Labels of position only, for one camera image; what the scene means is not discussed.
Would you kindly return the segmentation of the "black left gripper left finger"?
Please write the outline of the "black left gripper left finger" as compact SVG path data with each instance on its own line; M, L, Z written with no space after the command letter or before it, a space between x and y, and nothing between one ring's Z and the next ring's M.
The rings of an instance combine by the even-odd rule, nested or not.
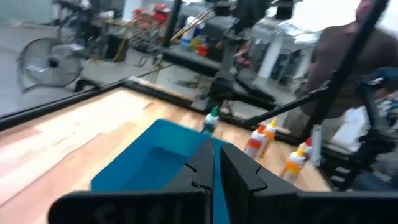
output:
M210 192L214 187L215 152L211 139L199 145L177 175L165 186L166 189L196 187Z

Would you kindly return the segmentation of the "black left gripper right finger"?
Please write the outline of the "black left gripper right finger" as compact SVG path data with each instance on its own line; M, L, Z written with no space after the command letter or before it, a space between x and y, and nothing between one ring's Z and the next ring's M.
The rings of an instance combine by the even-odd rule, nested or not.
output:
M294 224L298 188L232 144L220 150L221 182L231 224Z

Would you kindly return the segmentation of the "green Chefmaster coloring bottle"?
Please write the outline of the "green Chefmaster coloring bottle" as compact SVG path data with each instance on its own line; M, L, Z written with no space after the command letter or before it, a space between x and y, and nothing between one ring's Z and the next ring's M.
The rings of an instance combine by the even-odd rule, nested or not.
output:
M217 127L218 120L219 120L219 109L216 106L211 110L209 114L206 115L201 132L212 135Z

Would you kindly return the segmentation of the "blue plastic bin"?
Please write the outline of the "blue plastic bin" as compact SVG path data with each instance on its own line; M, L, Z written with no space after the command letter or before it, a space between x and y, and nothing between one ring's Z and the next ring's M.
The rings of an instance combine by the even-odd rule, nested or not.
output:
M197 147L211 139L215 152L214 187L208 200L211 224L231 224L220 174L220 149L226 143L186 126L158 119L91 180L94 192L163 190Z

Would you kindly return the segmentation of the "yellow-topped spool left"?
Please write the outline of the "yellow-topped spool left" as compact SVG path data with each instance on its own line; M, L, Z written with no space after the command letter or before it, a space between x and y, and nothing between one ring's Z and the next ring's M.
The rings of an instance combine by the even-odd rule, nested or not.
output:
M305 161L305 145L301 144L295 152L290 154L279 177L292 184L302 170Z

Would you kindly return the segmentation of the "black background desk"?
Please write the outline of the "black background desk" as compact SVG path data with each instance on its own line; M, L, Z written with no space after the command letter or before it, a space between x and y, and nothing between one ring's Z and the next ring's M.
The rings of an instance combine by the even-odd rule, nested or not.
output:
M163 55L163 60L201 75L213 77L221 69L221 62L202 57L178 46L161 47L160 53Z

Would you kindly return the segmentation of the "blue white container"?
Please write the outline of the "blue white container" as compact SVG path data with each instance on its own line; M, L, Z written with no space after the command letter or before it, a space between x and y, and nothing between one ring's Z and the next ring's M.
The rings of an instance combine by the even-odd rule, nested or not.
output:
M191 46L191 41L194 37L200 35L201 30L204 28L204 23L202 19L196 19L193 16L189 16L186 21L185 25L190 26L192 24L196 23L194 26L192 26L191 29L186 31L185 33L182 34L181 39L180 39L180 46L189 48Z

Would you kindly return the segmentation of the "black floor box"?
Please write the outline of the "black floor box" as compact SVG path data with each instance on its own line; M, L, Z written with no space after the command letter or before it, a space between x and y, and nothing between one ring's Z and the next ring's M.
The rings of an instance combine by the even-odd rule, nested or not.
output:
M108 37L105 59L116 63L124 62L126 60L128 48L128 39L118 35L110 35Z

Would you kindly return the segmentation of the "person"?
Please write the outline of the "person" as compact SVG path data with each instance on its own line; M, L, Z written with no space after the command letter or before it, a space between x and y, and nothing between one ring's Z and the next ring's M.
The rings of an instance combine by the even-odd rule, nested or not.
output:
M307 82L299 91L299 97L321 87L332 77L374 1L360 0L355 21L323 30L312 53ZM356 82L382 67L398 67L398 40L387 32L375 28L354 63L344 86L331 105L326 119L341 119L348 109L361 106L360 100L354 93Z

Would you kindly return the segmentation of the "black upright pole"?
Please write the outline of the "black upright pole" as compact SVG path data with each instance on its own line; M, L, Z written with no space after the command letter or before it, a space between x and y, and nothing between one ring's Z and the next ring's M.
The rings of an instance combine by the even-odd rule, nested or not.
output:
M172 10L169 13L169 19L167 23L167 28L165 30L164 41L162 43L163 48L170 47L170 41L174 36L174 29L177 23L178 14L180 12L181 5L182 5L182 0L174 0Z

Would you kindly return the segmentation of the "red parts bin shelf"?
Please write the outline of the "red parts bin shelf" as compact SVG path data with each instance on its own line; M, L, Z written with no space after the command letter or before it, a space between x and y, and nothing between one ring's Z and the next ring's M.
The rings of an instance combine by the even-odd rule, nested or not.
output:
M141 8L133 10L131 22L144 30L150 28L160 30L167 25L170 12L171 9L163 3L151 4L148 10Z

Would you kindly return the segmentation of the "black floor fan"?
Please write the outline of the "black floor fan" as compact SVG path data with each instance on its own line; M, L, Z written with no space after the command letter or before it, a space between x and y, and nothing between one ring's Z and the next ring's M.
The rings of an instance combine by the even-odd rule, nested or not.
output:
M17 81L22 94L35 88L64 88L81 77L83 47L55 38L28 43L17 59Z

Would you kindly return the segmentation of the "grey aluminium bracket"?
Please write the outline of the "grey aluminium bracket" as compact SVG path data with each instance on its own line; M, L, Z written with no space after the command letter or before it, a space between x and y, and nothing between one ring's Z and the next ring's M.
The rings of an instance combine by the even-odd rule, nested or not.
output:
M312 152L311 163L313 166L318 167L321 160L322 151L322 125L316 124L312 129Z

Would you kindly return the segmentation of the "black frame strut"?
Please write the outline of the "black frame strut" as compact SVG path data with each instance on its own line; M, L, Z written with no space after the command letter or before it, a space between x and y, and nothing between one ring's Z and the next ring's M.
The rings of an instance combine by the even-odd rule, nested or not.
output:
M255 124L259 124L267 119L273 118L279 114L285 113L287 111L290 111L294 108L300 107L302 105L305 105L313 100L316 100L318 97L322 96L324 94L324 92L326 92L326 90L328 89L328 87L322 87L319 88L317 90L311 91L309 94L295 100L292 101L290 103L287 103L285 105L279 106L273 110L270 110L264 114L261 114L259 116L253 116L247 120L245 120L243 122L244 125L247 126L253 126Z

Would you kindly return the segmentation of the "black slanted frame post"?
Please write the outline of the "black slanted frame post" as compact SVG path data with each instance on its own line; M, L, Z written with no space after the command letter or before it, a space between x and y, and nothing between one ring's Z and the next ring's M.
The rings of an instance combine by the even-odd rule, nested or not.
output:
M316 100L297 108L297 116L292 120L292 131L294 131L299 140L309 137L310 130L314 124L323 125L323 135L327 139L331 139L342 125L343 118L326 119L326 115L349 77L354 63L356 63L373 29L378 28L377 22L388 4L389 0L375 0L373 2L371 9L365 16L364 22L360 25L359 31L357 31L337 70L333 72L332 77L328 81L319 87L327 86L328 89L326 92Z

